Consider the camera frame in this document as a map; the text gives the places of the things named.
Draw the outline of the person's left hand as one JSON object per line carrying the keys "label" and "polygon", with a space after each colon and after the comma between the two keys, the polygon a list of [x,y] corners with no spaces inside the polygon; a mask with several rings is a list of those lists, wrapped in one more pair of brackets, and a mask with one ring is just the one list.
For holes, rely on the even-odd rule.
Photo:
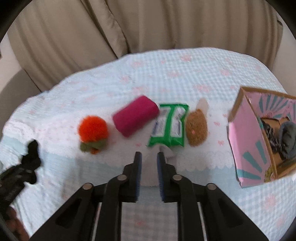
{"label": "person's left hand", "polygon": [[20,241],[28,241],[30,237],[23,224],[18,219],[15,209],[9,207],[6,211],[6,216],[8,217],[6,224],[16,238]]}

